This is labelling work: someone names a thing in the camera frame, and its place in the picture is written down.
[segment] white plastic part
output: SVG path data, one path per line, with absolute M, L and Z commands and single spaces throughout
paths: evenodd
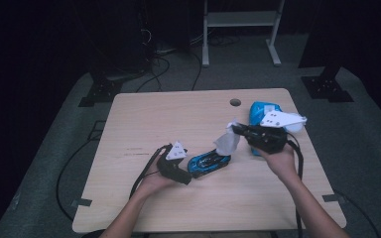
M 296 132 L 302 131 L 304 125 L 305 125 L 305 123 L 296 123 L 296 124 L 285 126 L 285 128 L 289 132 L 296 133 Z
M 176 159 L 182 159 L 186 156 L 187 152 L 185 151 L 184 147 L 179 141 L 176 141 L 172 149 L 167 154 L 166 160 L 171 161 Z
M 275 105 L 265 105 L 264 106 L 264 116 L 270 112 L 270 111 L 275 111 Z
M 308 118 L 302 117 L 296 113 L 286 113 L 281 111 L 269 111 L 261 121 L 261 126 L 264 127 L 288 127 L 294 124 L 302 124 L 308 121 Z

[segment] blue object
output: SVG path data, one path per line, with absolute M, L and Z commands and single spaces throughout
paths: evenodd
M 259 125 L 261 123 L 262 119 L 265 117 L 265 106 L 274 106 L 274 109 L 276 111 L 282 111 L 281 107 L 278 104 L 270 103 L 270 102 L 261 102 L 261 101 L 255 101 L 252 106 L 250 107 L 250 114 L 249 114 L 249 125 Z M 254 156 L 261 156 L 259 153 L 252 149 L 252 154 Z
M 195 179 L 228 165 L 231 156 L 220 156 L 215 150 L 193 157 L 188 162 L 188 172 Z

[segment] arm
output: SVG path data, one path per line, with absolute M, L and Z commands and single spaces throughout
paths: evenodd
M 289 190 L 290 195 L 312 237 L 349 237 L 326 213 L 297 175 L 293 149 L 286 145 L 283 152 L 269 155 L 258 150 L 270 169 Z
M 141 212 L 141 209 L 147 200 L 155 192 L 163 189 L 166 186 L 172 185 L 175 182 L 168 178 L 164 178 L 160 173 L 151 174 L 157 171 L 157 158 L 148 169 L 147 175 L 141 181 L 141 184 L 136 189 L 135 193 L 120 211 L 119 215 L 100 235 L 100 238 L 129 238 L 131 237 L 135 223 Z

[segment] right hand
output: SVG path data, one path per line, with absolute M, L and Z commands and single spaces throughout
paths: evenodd
M 294 151 L 290 145 L 287 144 L 282 152 L 271 155 L 260 149 L 254 149 L 265 158 L 268 167 L 280 180 L 287 180 L 294 176 L 298 176 L 295 166 Z

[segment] metal stand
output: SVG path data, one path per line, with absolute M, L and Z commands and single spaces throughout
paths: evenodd
M 280 25 L 285 0 L 281 0 L 277 11 L 258 12 L 211 12 L 208 13 L 208 0 L 204 1 L 203 10 L 203 45 L 202 45 L 202 65 L 209 66 L 208 55 L 208 28 L 210 27 L 273 27 L 271 39 L 266 40 L 268 50 L 273 60 L 274 66 L 281 65 L 281 61 L 275 50 L 275 39 Z
M 327 65 L 320 76 L 303 76 L 309 95 L 313 99 L 327 99 L 329 102 L 352 102 L 349 93 L 339 86 L 335 80 L 336 74 L 341 68 L 340 63 L 333 62 Z
M 78 107 L 92 107 L 96 102 L 112 102 L 122 89 L 122 82 L 110 81 L 100 70 L 90 71 L 93 83 L 86 97 L 82 97 Z

